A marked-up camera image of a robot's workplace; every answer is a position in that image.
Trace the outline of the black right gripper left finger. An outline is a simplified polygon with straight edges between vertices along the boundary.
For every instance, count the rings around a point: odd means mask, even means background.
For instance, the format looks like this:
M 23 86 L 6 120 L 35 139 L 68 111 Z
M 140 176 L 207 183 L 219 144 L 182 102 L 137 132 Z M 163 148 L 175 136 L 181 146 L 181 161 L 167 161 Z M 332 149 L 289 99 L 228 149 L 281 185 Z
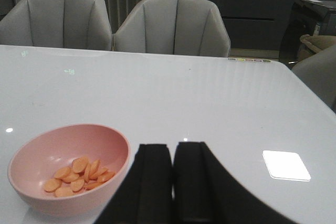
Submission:
M 96 223 L 170 223 L 172 163 L 165 144 L 141 144 Z

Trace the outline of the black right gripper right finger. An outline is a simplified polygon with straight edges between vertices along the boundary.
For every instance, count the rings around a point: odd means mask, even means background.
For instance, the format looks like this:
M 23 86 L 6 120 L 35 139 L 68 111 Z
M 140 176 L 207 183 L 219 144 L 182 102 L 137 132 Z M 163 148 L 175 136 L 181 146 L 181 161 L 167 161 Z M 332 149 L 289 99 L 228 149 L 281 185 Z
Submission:
M 176 223 L 292 223 L 240 184 L 204 142 L 180 142 L 173 170 Z

